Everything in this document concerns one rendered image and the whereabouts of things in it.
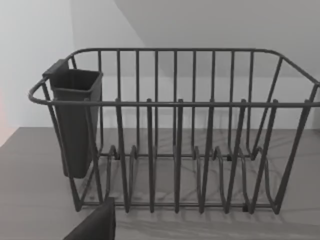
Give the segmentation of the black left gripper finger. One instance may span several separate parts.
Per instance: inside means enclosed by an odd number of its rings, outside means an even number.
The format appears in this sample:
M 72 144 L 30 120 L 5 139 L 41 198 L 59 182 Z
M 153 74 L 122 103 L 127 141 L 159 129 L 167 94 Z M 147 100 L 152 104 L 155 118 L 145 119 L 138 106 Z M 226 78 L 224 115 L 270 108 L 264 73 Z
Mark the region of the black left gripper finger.
M 62 240 L 115 240 L 115 199 L 108 197 Z

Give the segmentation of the dark grey cutlery holder cup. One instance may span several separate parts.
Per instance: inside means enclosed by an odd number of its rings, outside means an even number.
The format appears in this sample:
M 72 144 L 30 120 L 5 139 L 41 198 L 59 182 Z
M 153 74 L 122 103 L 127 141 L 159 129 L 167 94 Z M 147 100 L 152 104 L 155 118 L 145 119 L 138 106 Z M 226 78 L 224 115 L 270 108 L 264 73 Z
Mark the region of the dark grey cutlery holder cup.
M 101 99 L 103 73 L 95 70 L 70 69 L 68 62 L 59 59 L 44 73 L 49 77 L 53 98 L 58 101 L 90 101 Z M 66 160 L 73 178 L 87 175 L 92 157 L 89 145 L 88 122 L 85 107 L 58 105 L 58 124 L 65 137 Z

